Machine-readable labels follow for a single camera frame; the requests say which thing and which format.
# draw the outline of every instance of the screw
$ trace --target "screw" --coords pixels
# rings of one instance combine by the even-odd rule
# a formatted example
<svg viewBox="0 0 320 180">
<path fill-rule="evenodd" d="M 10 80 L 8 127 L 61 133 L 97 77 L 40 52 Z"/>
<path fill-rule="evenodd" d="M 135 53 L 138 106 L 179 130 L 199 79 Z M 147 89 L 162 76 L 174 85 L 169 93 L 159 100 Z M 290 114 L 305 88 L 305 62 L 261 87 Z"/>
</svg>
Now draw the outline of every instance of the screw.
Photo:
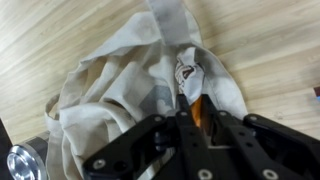
<svg viewBox="0 0 320 180">
<path fill-rule="evenodd" d="M 256 120 L 258 120 L 258 118 L 256 116 L 250 116 L 250 120 L 256 121 Z"/>
<path fill-rule="evenodd" d="M 96 161 L 94 161 L 93 163 L 93 168 L 95 170 L 101 169 L 106 165 L 106 161 L 104 159 L 98 159 Z"/>
<path fill-rule="evenodd" d="M 207 170 L 207 169 L 201 169 L 199 172 L 198 172 L 198 177 L 201 179 L 201 180 L 211 180 L 212 179 L 212 173 L 211 171 Z"/>
<path fill-rule="evenodd" d="M 180 114 L 181 114 L 181 116 L 187 116 L 188 115 L 186 112 L 181 112 Z"/>
<path fill-rule="evenodd" d="M 263 170 L 262 174 L 267 180 L 278 180 L 279 179 L 278 174 L 271 169 Z"/>
<path fill-rule="evenodd" d="M 224 111 L 222 111 L 222 112 L 220 112 L 220 115 L 221 115 L 221 116 L 226 116 L 226 115 L 227 115 L 227 113 L 226 113 L 226 112 L 224 112 Z"/>
<path fill-rule="evenodd" d="M 159 121 L 162 121 L 162 118 L 161 118 L 160 116 L 157 116 L 157 117 L 154 118 L 154 120 L 155 120 L 156 122 L 159 122 Z"/>
</svg>

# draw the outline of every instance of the white cloth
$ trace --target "white cloth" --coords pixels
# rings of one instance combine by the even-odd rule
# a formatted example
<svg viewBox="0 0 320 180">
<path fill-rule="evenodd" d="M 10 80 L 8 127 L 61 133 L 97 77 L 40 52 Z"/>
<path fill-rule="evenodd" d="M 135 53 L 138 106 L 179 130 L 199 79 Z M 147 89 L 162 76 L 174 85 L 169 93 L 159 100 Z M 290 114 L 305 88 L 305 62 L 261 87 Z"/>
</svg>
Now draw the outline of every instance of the white cloth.
<svg viewBox="0 0 320 180">
<path fill-rule="evenodd" d="M 173 109 L 179 93 L 176 59 L 185 52 L 204 68 L 202 93 L 209 94 L 218 109 L 238 118 L 247 114 L 239 88 L 220 61 L 201 46 L 198 25 L 181 2 L 149 0 L 149 5 L 152 12 L 132 16 L 82 59 L 68 74 L 60 96 L 47 104 L 50 179 L 82 179 L 81 166 L 96 151 L 144 117 Z M 50 117 L 55 103 L 57 115 Z M 141 179 L 152 174 L 149 169 Z"/>
</svg>

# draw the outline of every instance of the wood grain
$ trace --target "wood grain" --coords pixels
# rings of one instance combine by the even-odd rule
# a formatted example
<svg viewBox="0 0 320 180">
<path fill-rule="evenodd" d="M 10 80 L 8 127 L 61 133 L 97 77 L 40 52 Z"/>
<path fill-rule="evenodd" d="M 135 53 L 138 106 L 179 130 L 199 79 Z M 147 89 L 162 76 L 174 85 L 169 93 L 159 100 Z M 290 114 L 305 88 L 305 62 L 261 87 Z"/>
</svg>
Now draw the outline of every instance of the wood grain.
<svg viewBox="0 0 320 180">
<path fill-rule="evenodd" d="M 320 2 L 184 2 L 248 110 L 320 139 Z M 146 10 L 144 0 L 0 0 L 0 117 L 12 141 L 45 131 L 44 105 L 67 73 Z"/>
</svg>

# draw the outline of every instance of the metal cylinder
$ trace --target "metal cylinder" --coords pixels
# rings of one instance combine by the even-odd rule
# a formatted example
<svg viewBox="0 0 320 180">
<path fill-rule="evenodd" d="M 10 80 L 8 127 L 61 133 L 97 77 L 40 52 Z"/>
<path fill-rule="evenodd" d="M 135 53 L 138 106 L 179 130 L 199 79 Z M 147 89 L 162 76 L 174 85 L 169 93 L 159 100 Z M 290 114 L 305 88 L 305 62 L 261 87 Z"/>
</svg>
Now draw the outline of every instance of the metal cylinder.
<svg viewBox="0 0 320 180">
<path fill-rule="evenodd" d="M 7 157 L 7 165 L 15 180 L 47 180 L 46 156 L 49 132 L 39 134 L 14 145 Z"/>
</svg>

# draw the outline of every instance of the wooden table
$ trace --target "wooden table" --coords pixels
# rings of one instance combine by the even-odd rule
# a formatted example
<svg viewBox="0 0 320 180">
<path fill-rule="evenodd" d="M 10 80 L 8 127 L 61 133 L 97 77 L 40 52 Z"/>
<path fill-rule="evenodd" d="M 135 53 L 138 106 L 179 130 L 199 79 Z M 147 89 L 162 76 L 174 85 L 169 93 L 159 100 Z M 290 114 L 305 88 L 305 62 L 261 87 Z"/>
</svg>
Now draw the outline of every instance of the wooden table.
<svg viewBox="0 0 320 180">
<path fill-rule="evenodd" d="M 250 112 L 320 139 L 320 1 L 185 0 Z M 45 131 L 67 73 L 144 0 L 0 0 L 0 117 L 14 143 Z"/>
</svg>

